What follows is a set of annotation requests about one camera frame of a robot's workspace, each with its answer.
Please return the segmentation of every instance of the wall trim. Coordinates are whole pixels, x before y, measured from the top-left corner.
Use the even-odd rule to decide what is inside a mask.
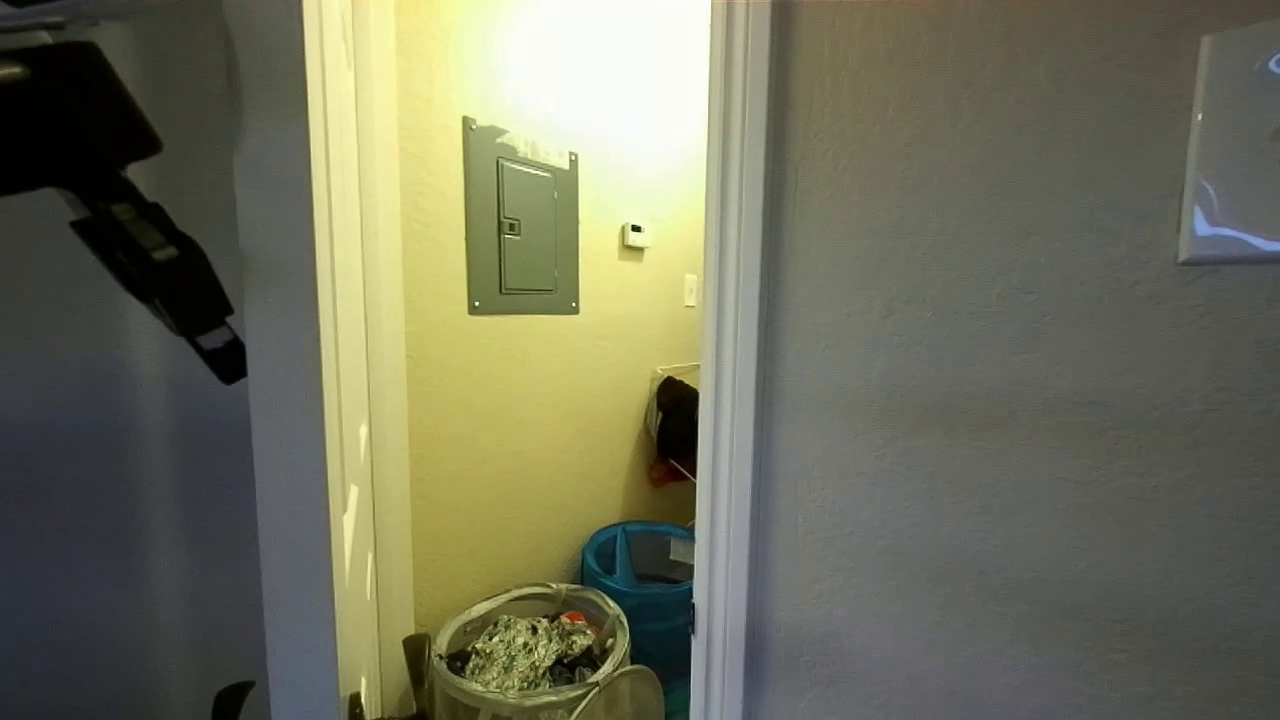
[[[692,716],[744,716],[772,0],[712,0]]]

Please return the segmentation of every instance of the blue basket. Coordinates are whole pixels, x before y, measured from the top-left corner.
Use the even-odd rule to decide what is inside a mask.
[[[688,680],[692,528],[628,520],[600,528],[580,556],[580,584],[612,596],[632,624],[632,660],[664,684]]]

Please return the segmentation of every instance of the doorway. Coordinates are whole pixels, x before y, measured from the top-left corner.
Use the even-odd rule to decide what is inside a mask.
[[[480,16],[472,16],[472,20],[480,20],[488,32],[500,24],[496,16],[484,16],[484,8],[476,4],[476,8],[468,8],[468,12],[480,12]],[[664,12],[676,12],[676,4],[668,0],[668,4],[648,4],[652,8],[652,16],[648,16],[648,24],[652,28],[660,28],[660,16]],[[352,92],[356,96],[356,120],[360,120],[360,144],[368,140],[368,136],[376,136],[376,128],[380,132],[388,132],[388,96],[400,96],[400,104],[416,104],[416,92],[420,96],[432,96],[432,84],[448,84],[448,76],[460,76],[460,80],[476,80],[476,72],[472,68],[460,68],[460,60],[456,56],[444,56],[440,52],[440,44],[428,44],[428,36],[420,36],[416,28],[452,28],[452,36],[460,36],[460,28],[456,24],[464,24],[464,20],[452,20],[452,16],[440,16],[444,12],[444,4],[432,4],[432,8],[416,8],[416,12],[424,12],[420,20],[408,20],[404,24],[404,16],[400,16],[400,24],[392,24],[388,28],[388,16],[380,16],[376,8],[368,8],[368,16],[364,16],[364,8],[360,4],[352,4],[348,8],[352,16],[340,16],[336,12],[336,24],[348,24],[344,32],[332,32],[332,40],[336,40],[336,52],[352,52],[356,56],[356,64],[348,68],[348,72],[336,72],[336,68],[328,68],[328,76],[340,76],[340,88],[344,92]],[[600,32],[604,24],[616,24],[616,12],[608,16],[608,12],[596,12],[600,16],[600,24],[592,28],[592,12],[588,12],[588,4],[572,4],[572,12],[584,12],[584,16],[572,16],[572,32],[580,32],[580,40],[588,44],[588,48],[596,48],[596,52],[612,52],[612,56],[624,56],[628,52],[628,44],[620,44],[620,36],[616,32]],[[532,20],[532,24],[524,24],[524,32],[516,32],[516,36],[508,36],[508,40],[500,40],[500,48],[488,48],[484,52],[484,60],[480,60],[480,68],[496,68],[496,60],[492,56],[500,56],[500,52],[512,52],[512,48],[524,48],[524,60],[528,60],[528,52],[552,52],[552,68],[560,68],[560,72],[568,72],[572,64],[584,64],[580,56],[568,56],[568,52],[556,52],[556,40],[564,40],[564,36],[556,36],[556,24],[544,24],[536,12],[532,16],[524,16],[524,20]],[[588,192],[596,196],[596,208],[604,208],[600,216],[608,216],[608,220],[596,220],[596,232],[588,232],[584,228],[584,240],[596,240],[596,264],[604,264],[604,272],[620,272],[620,280],[612,280],[612,284],[624,284],[628,288],[628,280],[636,280],[636,276],[644,276],[644,272],[656,272],[656,264],[672,264],[668,268],[668,276],[676,276],[676,280],[668,280],[664,284],[664,296],[672,300],[676,296],[676,304],[680,304],[680,312],[692,312],[688,304],[684,304],[684,296],[688,296],[688,284],[700,284],[700,264],[692,264],[692,256],[680,256],[680,260],[672,260],[672,256],[664,256],[664,260],[656,260],[656,252],[664,248],[664,240],[672,236],[672,244],[668,248],[680,248],[680,224],[684,224],[684,236],[688,236],[688,228],[696,224],[696,236],[704,232],[700,224],[708,224],[712,228],[712,236],[716,236],[716,248],[708,252],[712,256],[712,264],[716,264],[716,256],[720,260],[728,260],[724,268],[720,268],[720,276],[712,276],[712,284],[708,284],[708,296],[716,300],[716,312],[712,312],[712,328],[696,328],[696,324],[688,324],[684,332],[676,332],[676,336],[692,336],[692,344],[680,344],[680,348],[660,348],[660,352],[636,352],[640,360],[636,360],[636,368],[640,372],[624,372],[620,368],[620,360],[612,360],[612,356],[604,356],[600,352],[600,344],[596,340],[584,340],[584,336],[572,336],[572,328],[568,324],[556,324],[556,320],[528,320],[528,324],[508,324],[508,328],[476,328],[476,332],[512,332],[512,336],[520,336],[528,348],[524,352],[504,352],[504,344],[496,344],[496,340],[468,340],[468,344],[476,344],[484,356],[476,360],[476,364],[488,364],[488,380],[484,384],[504,384],[512,372],[520,376],[520,372],[528,372],[528,376],[536,376],[544,388],[576,388],[576,384],[596,384],[596,388],[604,388],[604,380],[616,380],[616,376],[624,376],[620,384],[624,388],[632,388],[632,400],[624,400],[624,404],[616,404],[612,412],[620,412],[620,416],[644,416],[644,396],[648,396],[648,388],[652,388],[652,376],[660,372],[660,368],[672,368],[672,364],[680,364],[680,368],[688,368],[692,364],[692,356],[700,360],[700,356],[708,356],[708,368],[704,368],[704,388],[712,384],[712,388],[720,388],[720,392],[712,392],[712,408],[704,408],[704,416],[720,416],[720,412],[732,412],[728,420],[720,416],[720,420],[712,420],[712,424],[704,424],[708,432],[704,432],[704,460],[700,460],[700,472],[708,472],[712,480],[716,476],[724,476],[724,468],[732,468],[732,476],[724,480],[724,484],[716,484],[716,488],[704,488],[700,484],[700,492],[704,492],[704,500],[696,504],[700,508],[700,532],[704,536],[712,536],[712,548],[708,544],[700,544],[700,572],[704,568],[712,568],[708,572],[708,580],[700,580],[704,588],[700,588],[700,608],[708,612],[716,612],[716,616],[708,616],[708,624],[700,624],[704,632],[700,632],[700,640],[696,640],[696,672],[704,672],[704,688],[708,688],[708,704],[704,708],[716,708],[716,696],[720,700],[728,700],[728,708],[732,708],[732,696],[736,696],[736,676],[740,676],[740,624],[744,624],[744,608],[740,608],[740,596],[744,596],[744,552],[748,552],[748,544],[744,544],[744,528],[748,528],[748,424],[752,424],[752,352],[756,352],[756,320],[752,320],[752,284],[756,284],[756,240],[760,240],[760,228],[752,224],[752,216],[756,216],[756,204],[748,204],[744,208],[744,200],[752,200],[752,192],[760,188],[760,156],[744,156],[744,148],[752,148],[752,140],[760,140],[764,136],[764,68],[760,68],[760,48],[768,48],[768,40],[764,40],[764,32],[760,28],[768,28],[768,12],[744,12],[740,4],[724,4],[720,12],[716,12],[716,32],[708,28],[708,24],[700,24],[700,32],[704,36],[716,36],[716,56],[720,56],[720,80],[712,80],[716,84],[716,120],[712,120],[712,128],[720,128],[720,136],[716,136],[716,144],[712,148],[684,148],[684,152],[672,152],[672,156],[660,156],[660,152],[640,152],[640,160],[616,160],[620,168],[636,168],[636,172],[612,172],[616,180],[604,180],[600,188],[584,188],[584,200],[588,200]],[[416,48],[424,48],[424,56],[412,56],[412,64],[420,68],[420,76],[412,76],[412,72],[404,72],[404,64],[400,64],[400,88],[392,88],[388,92],[388,84],[380,80],[384,72],[376,72],[372,64],[360,64],[360,56],[376,56],[376,52],[368,52],[368,48],[384,48],[376,36],[396,36],[400,40],[400,60],[404,56],[412,56],[404,44],[416,44]],[[660,88],[660,80],[652,80],[652,76],[628,76],[636,88],[648,88],[648,92],[664,92]],[[604,120],[596,116],[596,120],[576,120],[572,112],[564,112],[564,96],[572,92],[572,88],[596,88],[592,92],[592,112],[604,112]],[[580,80],[568,80],[568,84],[560,84],[560,88],[532,88],[532,100],[540,104],[540,108],[516,108],[508,96],[504,100],[476,100],[472,96],[472,108],[468,112],[480,112],[484,120],[504,120],[504,124],[512,124],[512,128],[520,128],[532,144],[544,144],[544,152],[556,152],[556,148],[572,148],[572,152],[580,152],[584,156],[584,168],[592,172],[592,156],[608,156],[608,140],[600,140],[600,136],[592,136],[592,132],[600,132],[600,128],[644,128],[644,124],[656,124],[656,128],[680,128],[672,116],[644,116],[644,112],[636,112],[628,100],[636,100],[636,96],[644,96],[644,92],[636,92],[636,88],[628,88],[628,84],[592,84],[588,76],[580,76]],[[436,120],[424,120],[424,136],[444,136],[444,144],[452,144],[452,148],[460,148],[460,136],[456,136],[456,120],[460,120],[460,112],[452,108],[452,112],[424,112],[424,116],[436,116]],[[352,244],[356,248],[356,256],[368,264],[364,272],[356,272],[360,276],[360,296],[364,296],[364,332],[336,332],[336,336],[348,336],[352,344],[360,344],[364,348],[364,368],[360,368],[360,360],[356,360],[356,380],[348,376],[352,372],[352,364],[348,364],[348,372],[344,372],[344,388],[352,392],[352,396],[364,396],[368,400],[368,408],[360,404],[360,400],[352,400],[352,404],[344,404],[340,412],[348,416],[344,420],[344,456],[356,456],[356,464],[360,464],[360,456],[368,452],[372,460],[372,476],[380,480],[380,492],[364,492],[364,504],[360,504],[360,512],[352,508],[352,488],[348,484],[332,484],[332,496],[336,496],[336,528],[344,528],[344,532],[336,532],[336,536],[344,536],[344,544],[348,548],[336,548],[336,556],[352,556],[352,536],[368,536],[368,548],[376,548],[376,564],[380,564],[380,572],[376,572],[376,592],[364,592],[364,600],[368,596],[376,596],[372,604],[376,608],[364,608],[364,612],[356,612],[356,616],[364,616],[364,628],[372,632],[372,636],[380,636],[380,672],[356,672],[360,676],[360,688],[368,684],[368,676],[384,676],[384,708],[392,708],[396,704],[396,680],[388,680],[388,676],[396,676],[396,640],[404,636],[404,628],[420,628],[420,624],[432,624],[432,620],[420,620],[424,612],[420,608],[412,608],[408,604],[408,612],[404,612],[404,588],[408,588],[408,580],[412,584],[420,584],[420,592],[416,596],[428,596],[432,588],[424,588],[424,584],[432,584],[436,576],[452,576],[452,572],[464,572],[464,564],[472,560],[468,556],[468,548],[448,548],[448,536],[432,536],[432,528],[424,528],[420,524],[420,504],[396,504],[396,492],[400,496],[408,496],[412,488],[396,488],[396,472],[400,472],[400,464],[404,464],[404,456],[412,456],[412,440],[416,440],[416,400],[412,400],[412,392],[416,392],[416,384],[412,384],[412,376],[420,372],[420,356],[448,356],[448,348],[452,348],[452,340],[440,340],[436,336],[436,344],[424,344],[424,348],[412,348],[412,332],[420,332],[416,324],[416,312],[420,308],[412,308],[412,292],[404,288],[404,336],[408,336],[408,364],[400,368],[404,372],[404,384],[400,388],[408,388],[408,404],[404,404],[404,396],[396,392],[396,380],[388,380],[388,376],[396,376],[396,360],[384,360],[384,352],[380,348],[396,348],[396,328],[388,328],[388,324],[396,324],[396,320],[388,320],[388,316],[396,316],[396,280],[388,280],[388,276],[380,276],[376,272],[376,264],[392,264],[388,256],[396,256],[388,244],[384,244],[384,236],[396,236],[392,228],[404,220],[404,236],[416,236],[416,232],[432,232],[432,228],[416,228],[416,224],[432,224],[432,216],[436,212],[428,212],[432,204],[452,204],[452,208],[460,208],[460,180],[448,180],[448,172],[460,172],[460,164],[456,160],[440,160],[440,156],[432,156],[432,148],[396,148],[392,152],[392,160],[388,160],[388,144],[368,144],[368,148],[360,148],[356,152],[360,156],[360,164],[364,168],[380,168],[380,172],[388,172],[392,164],[404,164],[404,176],[412,176],[412,168],[420,172],[420,180],[416,180],[416,188],[412,188],[412,180],[404,180],[408,188],[404,188],[404,204],[424,204],[424,208],[404,208],[404,212],[388,212],[388,204],[396,204],[396,200],[388,200],[384,192],[372,192],[372,188],[360,188],[360,196],[364,196],[364,216],[352,224],[352,228],[364,228],[364,248],[360,244]],[[644,204],[644,192],[656,192],[652,184],[664,184],[664,180],[656,180],[660,172],[648,172],[648,168],[640,168],[640,164],[688,164],[688,168],[716,168],[716,176],[712,176],[712,200],[704,196],[704,192],[684,192],[680,200],[652,200],[652,204]],[[668,224],[664,216],[668,216],[668,208],[680,208],[684,204],[684,212],[688,208],[712,208],[712,216],[708,220],[676,220],[676,224]],[[656,248],[652,248],[652,256],[628,256],[620,244],[616,244],[616,224],[624,224],[624,220],[632,220],[632,216],[652,216],[652,228],[660,228],[660,240],[656,240]],[[328,256],[332,256],[332,268],[336,264],[344,264],[344,268],[352,268],[348,264],[348,252],[340,252],[340,248],[328,248]],[[460,284],[460,272],[448,272],[448,268],[460,268],[460,244],[452,244],[452,248],[444,248],[444,256],[436,256],[436,260],[428,260],[428,256],[412,256],[412,252],[404,252],[400,256],[400,264],[404,268],[412,268],[412,272],[404,272],[400,280],[404,284],[444,284],[444,288],[456,288]],[[428,304],[428,312],[440,312],[436,320],[440,324],[476,324],[476,320],[468,320],[464,316],[464,308],[460,308],[460,288],[456,292],[448,292],[440,304]],[[644,312],[644,304],[648,300],[640,300],[640,296],[604,296],[604,284],[596,284],[596,292],[588,288],[584,292],[584,312],[576,316],[576,324],[608,324],[608,320],[632,320],[632,336],[656,336],[652,328],[644,328],[640,320],[640,312]],[[592,360],[596,356],[596,364],[576,364],[576,368],[568,368],[568,360],[564,356],[556,356],[552,348],[544,348],[544,344],[560,344],[560,348],[568,348],[568,360]],[[452,388],[448,380],[452,380],[452,372],[468,372],[468,368],[460,368],[460,364],[440,364],[432,376],[428,376],[428,388]],[[520,428],[532,428],[532,424],[548,424],[556,412],[560,412],[560,420],[568,424],[568,432],[556,440],[556,448],[552,448],[552,456],[568,456],[568,460],[576,460],[572,452],[580,452],[584,444],[592,444],[592,432],[596,432],[596,424],[600,424],[600,416],[592,416],[584,404],[548,404],[548,408],[508,408],[508,404],[500,404],[500,400],[480,400],[480,408],[484,412],[476,412],[476,408],[468,408],[472,416],[520,416],[520,424],[516,424],[516,440],[520,440]],[[460,436],[456,428],[460,424],[448,424],[448,416],[452,416],[456,408],[444,408],[444,412],[436,412],[432,420],[428,420],[428,428],[436,428],[436,432],[452,432],[452,440],[460,440],[460,444],[472,444],[472,448],[480,448],[480,452],[472,452],[472,464],[468,468],[452,468],[452,472],[440,472],[444,480],[440,480],[440,488],[436,492],[444,492],[444,500],[448,496],[456,496],[456,492],[464,492],[468,484],[472,484],[472,476],[476,476],[476,468],[480,464],[496,464],[496,456],[500,456],[500,444],[496,444],[496,428],[488,424],[488,428],[480,428],[480,436]],[[636,456],[640,452],[640,436],[636,436],[636,428],[632,428],[632,448],[628,452],[608,452],[612,460],[608,460],[608,468],[604,464],[588,464],[588,460],[576,460],[580,468],[580,476],[592,476],[592,480],[600,480],[600,484],[608,484],[604,476],[620,476],[620,484],[624,484],[624,492],[636,492],[636,496],[644,496],[644,492],[652,492],[648,484],[644,484],[644,476],[636,480],[636,476],[628,476],[628,472],[616,472],[620,464],[632,464],[636,468]],[[540,480],[532,480],[532,468],[520,468],[520,472],[508,472],[508,476],[516,476],[516,480],[528,480],[532,488],[544,488]],[[608,520],[608,516],[628,516],[632,508],[640,508],[640,512],[652,512],[652,508],[644,508],[644,500],[636,504],[636,496],[620,496],[620,500],[612,500],[612,508],[604,512],[604,508],[588,508],[588,512],[596,512],[596,516],[588,516],[584,520],[584,528],[592,528],[592,524],[600,524],[600,520]],[[504,492],[504,488],[488,488],[488,496],[480,496],[484,504],[480,504],[480,512],[488,508],[488,512],[508,512],[508,504],[512,504],[512,496]],[[484,540],[488,544],[508,544],[512,540],[512,532],[496,532],[500,524],[488,524],[488,532],[484,532]],[[576,528],[572,536],[576,540],[564,540],[568,548],[560,548],[556,544],[556,552],[564,556],[572,556],[576,552],[576,544],[580,544],[580,536],[584,536],[584,528]],[[416,568],[420,564],[420,544],[440,544],[440,548],[448,548],[444,552],[444,560],[436,560],[436,568]]]

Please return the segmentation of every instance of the white door frame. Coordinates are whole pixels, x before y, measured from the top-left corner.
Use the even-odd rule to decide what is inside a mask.
[[[400,168],[396,168],[396,88],[380,84],[396,76],[388,64],[388,48],[396,48],[396,0],[340,0],[312,4],[292,0],[288,12],[276,4],[228,0],[232,44],[244,52],[296,48],[280,60],[280,76],[252,76],[244,88],[244,112],[280,112],[300,116],[288,124],[288,144],[272,152],[268,128],[248,128],[248,144],[280,156],[284,176],[252,176],[240,172],[240,188],[256,192],[256,200],[240,212],[240,232],[284,228],[280,216],[268,212],[264,188],[276,200],[292,200],[288,236],[304,240],[312,232],[312,248],[296,248],[296,256],[312,256],[316,276],[288,280],[292,296],[276,300],[272,284],[248,288],[248,312],[280,324],[288,312],[308,312],[320,320],[320,336],[296,332],[272,336],[272,328],[248,328],[252,340],[252,372],[260,380],[284,380],[292,388],[288,404],[272,384],[252,380],[252,436],[260,448],[256,484],[260,484],[260,552],[264,552],[264,616],[268,616],[268,672],[272,672],[272,716],[340,716],[340,700],[348,676],[372,676],[376,688],[368,696],[380,708],[396,712],[404,696],[400,672],[400,640],[412,632],[412,532],[408,532],[408,432],[404,432],[404,296],[400,280],[384,284],[400,268]],[[760,240],[764,240],[764,132],[768,132],[768,36],[772,36],[772,0],[712,0],[712,136],[708,136],[708,332],[704,332],[704,404],[700,404],[700,544],[696,544],[696,644],[692,644],[692,716],[700,720],[732,720],[744,716],[744,656],[748,656],[748,568],[752,568],[752,460],[756,460],[756,324],[760,324]],[[340,40],[348,48],[348,64],[316,64],[312,52]],[[332,204],[324,196],[336,188],[328,168],[344,168],[344,156],[332,156],[340,144],[324,144],[308,132],[324,132],[328,92],[348,92],[356,72],[356,124],[360,124],[360,164],[364,172],[344,204],[356,204],[360,232],[332,232]],[[264,256],[280,272],[280,252],[248,252],[248,260]],[[364,284],[364,272],[348,280],[336,272],[348,256],[364,260],[364,272],[376,272],[376,284]],[[332,304],[348,304],[352,292],[364,292],[364,312],[332,312]],[[320,356],[320,380],[296,376],[296,360],[304,352]],[[368,428],[356,440],[340,432],[344,452],[324,452],[320,488],[300,480],[300,472],[316,472],[316,444],[324,444],[324,428],[316,428],[308,408],[324,408],[324,428]],[[280,448],[280,424],[304,420],[308,468],[288,464]],[[336,592],[336,576],[344,556],[340,532],[328,524],[332,508],[348,504],[344,472],[372,472],[372,556],[376,556],[376,600],[364,620],[340,620],[344,600]],[[368,660],[364,632],[376,628],[376,656]]]

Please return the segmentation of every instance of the trash can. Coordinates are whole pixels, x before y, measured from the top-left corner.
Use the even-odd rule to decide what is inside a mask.
[[[564,668],[544,656],[564,636],[572,644],[572,628],[560,624],[596,636],[588,668]],[[436,720],[568,720],[628,660],[628,616],[604,592],[580,584],[516,588],[440,628],[432,644],[432,708]]]
[[[632,660],[668,688],[688,680],[692,652],[692,528],[624,520],[592,532],[580,584],[612,596],[632,624]]]

